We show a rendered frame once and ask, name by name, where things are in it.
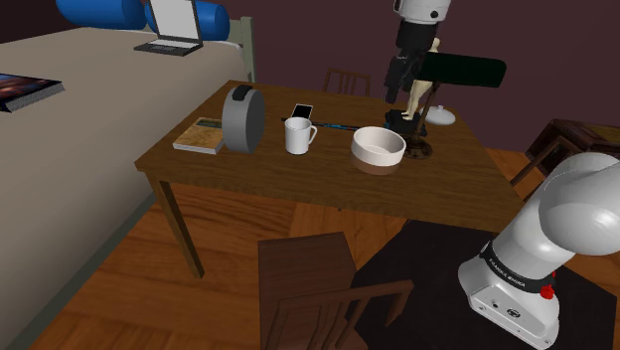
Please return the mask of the beige figure on black base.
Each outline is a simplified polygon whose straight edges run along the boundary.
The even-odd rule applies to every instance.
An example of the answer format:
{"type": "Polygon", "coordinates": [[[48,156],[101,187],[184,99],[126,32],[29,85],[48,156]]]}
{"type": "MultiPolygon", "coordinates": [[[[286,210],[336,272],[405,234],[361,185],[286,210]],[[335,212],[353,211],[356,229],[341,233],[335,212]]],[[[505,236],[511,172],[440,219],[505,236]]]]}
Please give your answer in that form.
{"type": "Polygon", "coordinates": [[[415,128],[418,120],[418,117],[415,116],[415,113],[419,108],[420,99],[428,90],[431,89],[432,85],[433,82],[414,80],[409,91],[407,110],[401,111],[391,109],[387,113],[385,128],[396,131],[396,124],[398,122],[403,122],[405,127],[411,126],[412,128],[415,128]]]}

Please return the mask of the white dome-shaped object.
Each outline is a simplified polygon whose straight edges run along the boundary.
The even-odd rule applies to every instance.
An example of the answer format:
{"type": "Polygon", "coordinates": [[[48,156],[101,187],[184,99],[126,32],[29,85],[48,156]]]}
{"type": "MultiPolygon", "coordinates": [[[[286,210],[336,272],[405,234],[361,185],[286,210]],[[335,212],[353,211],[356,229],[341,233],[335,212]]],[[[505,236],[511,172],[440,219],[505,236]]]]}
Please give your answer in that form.
{"type": "Polygon", "coordinates": [[[433,125],[451,125],[456,121],[456,117],[443,105],[438,105],[429,108],[425,121],[433,125]]]}

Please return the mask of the brown slatted wooden chair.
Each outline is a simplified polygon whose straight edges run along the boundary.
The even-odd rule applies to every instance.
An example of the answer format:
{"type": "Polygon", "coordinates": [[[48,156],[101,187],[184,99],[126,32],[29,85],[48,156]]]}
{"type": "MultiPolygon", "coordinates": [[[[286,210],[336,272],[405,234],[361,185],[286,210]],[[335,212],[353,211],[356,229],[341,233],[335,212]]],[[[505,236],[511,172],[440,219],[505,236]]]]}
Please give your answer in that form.
{"type": "Polygon", "coordinates": [[[341,69],[328,68],[322,91],[327,92],[330,84],[330,79],[333,75],[339,77],[337,93],[354,95],[356,91],[357,82],[363,80],[364,93],[363,96],[369,97],[371,95],[371,76],[362,73],[344,71],[341,69]]]}

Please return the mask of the white bowl with brown base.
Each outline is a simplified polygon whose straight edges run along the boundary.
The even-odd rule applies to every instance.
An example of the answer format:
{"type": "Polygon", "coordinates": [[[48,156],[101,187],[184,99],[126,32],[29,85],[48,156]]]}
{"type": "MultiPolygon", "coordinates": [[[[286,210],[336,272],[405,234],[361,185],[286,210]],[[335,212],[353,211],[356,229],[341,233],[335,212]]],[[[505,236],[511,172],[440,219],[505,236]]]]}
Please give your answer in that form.
{"type": "Polygon", "coordinates": [[[398,168],[405,148],[405,140],[389,129],[362,127],[353,134],[351,162],[365,173],[388,175],[398,168]]]}

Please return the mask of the black and blue pen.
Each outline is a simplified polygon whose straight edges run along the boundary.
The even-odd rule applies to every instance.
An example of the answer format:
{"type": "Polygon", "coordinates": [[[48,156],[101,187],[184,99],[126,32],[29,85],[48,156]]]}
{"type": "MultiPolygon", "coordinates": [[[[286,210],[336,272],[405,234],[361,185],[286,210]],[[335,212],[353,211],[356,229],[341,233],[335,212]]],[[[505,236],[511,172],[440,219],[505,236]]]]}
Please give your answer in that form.
{"type": "Polygon", "coordinates": [[[342,129],[342,130],[351,130],[351,131],[356,131],[358,129],[361,129],[360,126],[353,126],[353,125],[336,124],[336,123],[325,123],[325,122],[313,123],[309,118],[304,118],[304,117],[300,117],[300,116],[292,116],[292,117],[288,117],[288,118],[282,117],[281,120],[287,126],[290,126],[290,127],[299,126],[300,128],[305,128],[305,127],[308,127],[308,126],[319,126],[319,127],[328,127],[328,128],[342,129]]]}

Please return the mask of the white mug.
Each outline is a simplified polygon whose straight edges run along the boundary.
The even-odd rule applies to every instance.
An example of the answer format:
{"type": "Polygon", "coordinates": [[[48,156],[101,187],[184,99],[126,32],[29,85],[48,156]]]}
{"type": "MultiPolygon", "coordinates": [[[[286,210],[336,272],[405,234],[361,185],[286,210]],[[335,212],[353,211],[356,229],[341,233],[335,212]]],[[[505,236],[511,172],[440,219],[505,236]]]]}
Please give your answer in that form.
{"type": "Polygon", "coordinates": [[[317,134],[317,127],[303,117],[289,117],[285,125],[285,148],[293,155],[302,155],[308,152],[309,145],[317,134]]]}

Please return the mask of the brown wooden table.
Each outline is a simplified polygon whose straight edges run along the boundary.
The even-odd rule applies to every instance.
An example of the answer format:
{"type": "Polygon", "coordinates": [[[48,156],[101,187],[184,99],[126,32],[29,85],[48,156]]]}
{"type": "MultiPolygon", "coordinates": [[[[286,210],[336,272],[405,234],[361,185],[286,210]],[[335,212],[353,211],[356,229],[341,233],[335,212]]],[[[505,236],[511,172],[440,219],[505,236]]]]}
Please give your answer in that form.
{"type": "Polygon", "coordinates": [[[209,155],[174,149],[174,140],[197,118],[221,116],[228,92],[237,85],[234,80],[225,83],[135,162],[147,176],[195,278],[205,271],[172,192],[174,183],[493,233],[501,232],[523,206],[463,120],[445,129],[431,127],[427,140],[432,155],[405,158],[386,176],[364,173],[351,163],[349,131],[322,127],[306,154],[286,152],[282,119],[295,103],[313,105],[314,121],[375,126],[388,105],[371,97],[258,84],[265,122],[253,153],[223,150],[209,155]]]}

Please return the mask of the blue pillow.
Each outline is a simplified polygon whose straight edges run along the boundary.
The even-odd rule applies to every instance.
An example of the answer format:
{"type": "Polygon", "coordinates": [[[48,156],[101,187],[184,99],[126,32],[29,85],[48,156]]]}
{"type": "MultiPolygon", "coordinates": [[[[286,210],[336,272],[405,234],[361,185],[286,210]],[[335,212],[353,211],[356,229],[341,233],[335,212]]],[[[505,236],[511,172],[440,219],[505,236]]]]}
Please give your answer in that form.
{"type": "MultiPolygon", "coordinates": [[[[156,33],[148,1],[145,3],[144,12],[148,26],[156,33]]],[[[195,2],[202,40],[225,41],[230,33],[230,18],[226,8],[211,2],[195,2]]]]}
{"type": "Polygon", "coordinates": [[[71,23],[98,29],[142,30],[146,24],[140,0],[56,0],[71,23]]]}

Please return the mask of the dark robot stand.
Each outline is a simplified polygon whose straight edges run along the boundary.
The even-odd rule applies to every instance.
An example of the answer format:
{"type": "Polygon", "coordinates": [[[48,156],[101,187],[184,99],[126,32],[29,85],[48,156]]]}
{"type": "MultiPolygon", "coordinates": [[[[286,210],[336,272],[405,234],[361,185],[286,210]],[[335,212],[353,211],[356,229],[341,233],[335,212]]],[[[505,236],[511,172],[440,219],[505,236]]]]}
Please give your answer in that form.
{"type": "MultiPolygon", "coordinates": [[[[354,287],[409,279],[402,314],[386,318],[391,296],[374,297],[355,329],[369,350],[535,350],[473,311],[458,267],[492,238],[473,229],[410,221],[355,274],[354,287]]],[[[549,350],[620,350],[617,298],[563,266],[556,272],[559,334],[549,350]]]]}

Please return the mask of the tan book with green strip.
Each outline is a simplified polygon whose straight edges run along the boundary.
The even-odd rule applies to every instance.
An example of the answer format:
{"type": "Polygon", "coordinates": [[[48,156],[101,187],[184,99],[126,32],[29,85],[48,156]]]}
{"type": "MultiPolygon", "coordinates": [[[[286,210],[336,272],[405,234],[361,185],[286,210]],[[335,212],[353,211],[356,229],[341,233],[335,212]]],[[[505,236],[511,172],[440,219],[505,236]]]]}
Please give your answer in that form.
{"type": "Polygon", "coordinates": [[[173,147],[216,155],[224,144],[222,121],[200,117],[173,142],[173,147]]]}

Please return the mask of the open grey laptop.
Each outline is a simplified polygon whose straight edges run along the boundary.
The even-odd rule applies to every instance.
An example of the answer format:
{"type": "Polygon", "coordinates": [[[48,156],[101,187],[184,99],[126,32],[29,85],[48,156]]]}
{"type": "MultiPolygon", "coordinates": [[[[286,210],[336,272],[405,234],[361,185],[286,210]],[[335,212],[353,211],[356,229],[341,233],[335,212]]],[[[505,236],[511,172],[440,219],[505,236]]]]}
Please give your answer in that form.
{"type": "Polygon", "coordinates": [[[203,47],[195,0],[148,1],[157,39],[135,51],[185,57],[203,47]]]}

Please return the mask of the bed with beige cover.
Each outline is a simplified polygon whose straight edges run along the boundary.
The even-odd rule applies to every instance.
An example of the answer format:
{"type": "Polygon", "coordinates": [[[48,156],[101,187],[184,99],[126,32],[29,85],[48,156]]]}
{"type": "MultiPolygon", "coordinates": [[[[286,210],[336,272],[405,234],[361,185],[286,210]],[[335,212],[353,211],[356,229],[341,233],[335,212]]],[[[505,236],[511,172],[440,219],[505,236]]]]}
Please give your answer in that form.
{"type": "Polygon", "coordinates": [[[154,203],[135,161],[255,76],[250,18],[185,57],[142,52],[154,39],[78,28],[0,44],[0,73],[64,87],[0,112],[0,350],[28,350],[154,203]]]}

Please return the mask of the dark picture book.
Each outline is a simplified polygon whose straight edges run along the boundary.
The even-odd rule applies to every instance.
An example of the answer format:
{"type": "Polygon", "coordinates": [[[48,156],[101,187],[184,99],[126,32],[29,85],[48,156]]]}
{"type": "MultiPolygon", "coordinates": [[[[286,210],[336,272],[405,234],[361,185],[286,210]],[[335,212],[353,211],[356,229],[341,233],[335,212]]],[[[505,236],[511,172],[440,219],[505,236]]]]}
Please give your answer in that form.
{"type": "Polygon", "coordinates": [[[14,112],[64,90],[60,81],[0,74],[0,111],[14,112]]]}

